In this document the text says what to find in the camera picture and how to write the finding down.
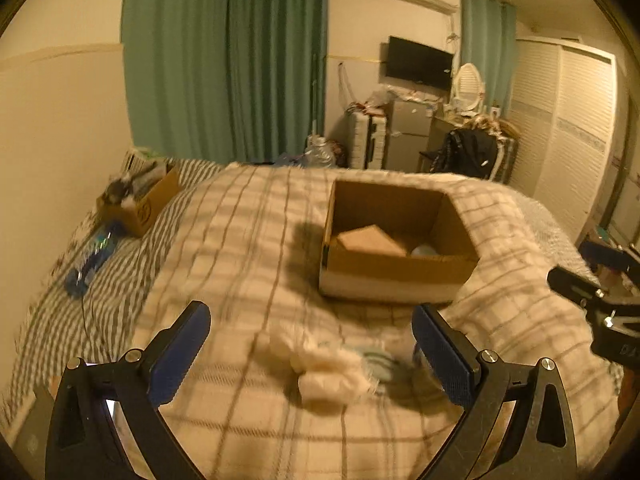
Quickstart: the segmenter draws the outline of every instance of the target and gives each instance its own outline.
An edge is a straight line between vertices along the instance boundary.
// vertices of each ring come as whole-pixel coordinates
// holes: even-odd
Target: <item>metal screw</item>
[[[480,357],[485,363],[495,363],[498,360],[498,354],[493,350],[482,350]]]
[[[137,363],[138,361],[140,361],[141,357],[142,357],[142,352],[140,350],[134,349],[134,350],[129,350],[124,355],[124,360],[127,363]]]
[[[542,361],[540,361],[540,364],[542,364],[542,367],[545,370],[553,370],[554,368],[556,368],[556,363],[553,362],[551,359],[549,359],[548,357],[545,357],[544,359],[542,359]]]
[[[81,361],[79,357],[72,357],[71,359],[69,359],[66,367],[69,368],[69,370],[75,370],[80,366],[80,362]]]

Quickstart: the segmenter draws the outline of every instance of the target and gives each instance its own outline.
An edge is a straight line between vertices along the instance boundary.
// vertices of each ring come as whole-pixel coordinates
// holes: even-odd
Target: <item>white suitcase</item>
[[[352,170],[381,170],[385,156],[386,118],[362,112],[349,114],[349,167]]]

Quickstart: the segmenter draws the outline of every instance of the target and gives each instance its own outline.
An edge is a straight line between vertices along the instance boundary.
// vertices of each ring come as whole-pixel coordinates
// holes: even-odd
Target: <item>blue bottle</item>
[[[66,276],[65,290],[69,296],[82,298],[86,294],[96,272],[114,253],[123,235],[124,228],[120,222],[112,222],[98,230]]]

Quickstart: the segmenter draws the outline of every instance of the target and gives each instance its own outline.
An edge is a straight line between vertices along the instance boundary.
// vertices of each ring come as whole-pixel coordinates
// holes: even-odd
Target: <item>plaid bedspread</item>
[[[24,397],[37,384],[59,376],[73,356],[103,363],[128,348],[138,313],[146,300],[178,231],[182,213],[196,186],[224,166],[204,160],[175,160],[181,191],[162,210],[143,238],[126,238],[97,273],[91,289],[78,301],[63,288],[70,266],[84,250],[98,217],[90,211],[70,237],[42,290],[34,295],[16,336],[16,360],[0,399],[0,430],[7,432]],[[82,309],[89,335],[84,331]]]
[[[578,464],[593,466],[617,417],[608,364],[591,354],[581,311],[546,286],[556,261],[541,249],[511,192],[452,175],[238,166],[195,191],[132,342],[144,348],[191,299],[209,305],[209,338],[174,401],[161,408],[203,474],[220,480],[415,478],[461,414],[420,374],[337,412],[307,409],[296,375],[268,353],[268,329],[281,320],[350,346],[382,345],[410,322],[409,307],[318,293],[322,227],[338,176],[451,195],[481,259],[443,316],[476,348],[492,348],[505,361],[554,359],[572,412]],[[547,240],[547,249],[552,244],[570,247],[561,235]],[[579,258],[574,270],[586,272]],[[504,428],[501,417],[485,465]],[[120,431],[137,472],[149,476],[130,434]]]

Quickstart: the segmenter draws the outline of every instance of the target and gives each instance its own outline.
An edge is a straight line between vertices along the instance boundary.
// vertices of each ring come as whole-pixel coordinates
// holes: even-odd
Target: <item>blanket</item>
[[[480,261],[443,316],[476,348],[491,348],[505,361],[556,361],[578,466],[589,470],[617,417],[608,363],[590,352],[582,311],[546,286],[558,261],[541,248],[511,191],[447,174],[237,166],[195,191],[132,341],[144,348],[189,300],[209,305],[210,335],[175,399],[161,408],[200,471],[221,480],[416,478],[461,415],[420,374],[337,411],[302,406],[295,373],[268,353],[266,335],[277,322],[353,347],[382,346],[410,323],[410,306],[332,300],[318,292],[322,228],[338,177],[451,196]],[[571,245],[566,237],[551,243]],[[136,471],[151,478],[118,421]],[[502,416],[479,470],[505,424]]]

